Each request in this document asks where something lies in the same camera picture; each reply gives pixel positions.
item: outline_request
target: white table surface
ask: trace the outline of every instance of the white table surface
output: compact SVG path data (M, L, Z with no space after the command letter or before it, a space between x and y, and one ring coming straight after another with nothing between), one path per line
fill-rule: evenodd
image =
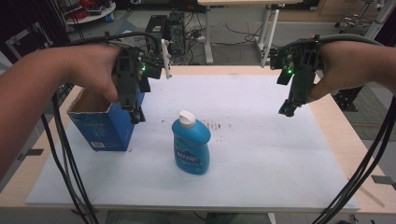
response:
M67 134L87 193L96 207L318 212L345 185L308 106L293 118L277 111L289 88L276 76L173 76L150 80L126 152L95 152L70 122ZM177 168L172 122L186 109L209 127L205 175ZM48 156L28 204L70 204ZM359 209L355 200L344 211Z

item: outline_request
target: blue bottle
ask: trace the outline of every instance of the blue bottle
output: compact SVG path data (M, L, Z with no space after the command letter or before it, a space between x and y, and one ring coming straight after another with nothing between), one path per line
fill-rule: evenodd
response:
M172 125L174 152L177 166L190 174L203 175L209 167L207 142L210 131L195 116L182 110Z

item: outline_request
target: wire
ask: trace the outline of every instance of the wire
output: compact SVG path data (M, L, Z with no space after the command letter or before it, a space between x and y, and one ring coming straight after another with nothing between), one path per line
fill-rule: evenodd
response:
M68 159L68 162L69 162L70 169L72 171L73 177L75 178L76 184L78 186L78 190L79 190L79 192L81 194L81 197L82 197L82 199L83 199L83 201L85 203L85 206L87 208L87 211L88 211L87 215L89 215L90 218L92 218L94 223L99 223L99 221L98 221L98 219L96 217L96 214L95 214L95 212L93 210L93 207L91 205L91 202L90 202L90 200L89 200L89 198L87 196L87 192L86 192L86 190L84 188L84 185L82 183L81 177L80 177L79 172L78 172L76 161L74 160L74 157L73 157L73 152L71 151L69 142L67 140L67 136L66 136L66 133L64 131L64 126L63 126L62 120L61 120L61 113L59 111L59 106L58 106L57 99L58 99L58 97L57 97L57 94L55 93L52 96L53 115L54 115L54 119L55 119L56 128L57 128L58 134L60 136L62 148L65 151L64 154L67 155L67 159ZM70 185L70 183L68 182L69 177L66 176L66 172L64 172L64 175L65 175L64 182L65 182L66 186L69 185L69 188L73 188ZM70 194L73 202L75 202L75 207L78 210L78 213L83 217L82 211L79 208L79 206L77 205L76 195L73 193L73 190L70 189L69 190L69 194Z
M85 39L73 41L67 44L66 46L85 45L85 44L94 44L94 43L108 43L110 40L118 40L124 37L130 37L135 35L144 35L150 37L154 42L154 46L155 46L154 52L157 54L161 54L160 52L161 44L159 39L157 39L154 35L144 32L130 32L120 35L97 36L97 37L85 38Z
M44 130L46 131L47 137L49 139L49 147L50 147L51 152L52 152L52 157L53 157L53 159L55 161L56 166L58 167L59 171L61 172L62 178L64 179L64 183L66 184L66 187L67 187L67 191L72 196L73 195L73 192L71 190L72 186L67 181L67 176L66 176L66 173L64 171L64 168L62 167L61 163L59 162L59 159L58 159L58 156L57 156L57 153L56 153L56 150L55 150L55 145L53 143L52 134L50 132L50 127L48 125L47 119L46 119L44 114L41 115L41 121L43 122ZM76 207L76 209L78 210L78 214L81 216L82 220L85 223L89 223L87 218L84 217L84 214L82 213L81 209L79 208L76 198L74 196L72 196L71 198L72 198L73 204Z
M337 197L332 201L332 203L329 205L329 207L327 209L325 209L322 212L322 214L313 223L321 224L321 223L329 222L345 206L345 204L347 204L347 202L350 200L350 198L356 193L356 191L359 189L359 187L363 184L363 182L370 175L370 173L378 165L382 155L384 154L385 149L388 144L388 141L389 141L389 138L390 138L390 134L392 132L392 129L393 129L393 126L395 123L395 120L396 120L396 99L395 99L395 97L393 97L391 105L389 107L389 111L388 111L386 117L384 118L384 122L382 123L382 126L378 132L378 135L376 136L373 144L370 146L369 150L367 151L367 153L366 153L365 157L363 158L357 171L349 179L347 184L340 191L340 193L337 195ZM378 146L378 143L380 142L382 137L383 137L382 144L375 156L374 161L372 162L370 167L367 169L367 171L365 173L363 173L368 165L368 162L374 155L375 149Z
M201 220L203 220L203 221L206 221L206 218L204 218L204 217L201 217L200 215L198 215L196 212L193 212L198 218L200 218Z

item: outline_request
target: table leg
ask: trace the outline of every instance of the table leg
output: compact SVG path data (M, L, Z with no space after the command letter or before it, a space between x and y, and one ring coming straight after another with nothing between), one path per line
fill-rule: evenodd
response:
M213 55L212 48L210 47L210 6L206 7L206 37L205 37L205 56L206 56L206 64L213 63Z
M271 16L271 5L267 5L264 8L264 13L262 15L262 28L260 29L260 35L259 37L255 37L256 45L259 48L259 50L262 50L264 48L264 38L270 16Z

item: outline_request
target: blue cardboard box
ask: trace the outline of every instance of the blue cardboard box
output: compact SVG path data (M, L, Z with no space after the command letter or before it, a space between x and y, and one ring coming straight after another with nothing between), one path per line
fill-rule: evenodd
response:
M138 93L138 104L144 93ZM93 150L126 151L134 130L131 118L119 104L110 103L101 94L82 89L67 109L70 119Z

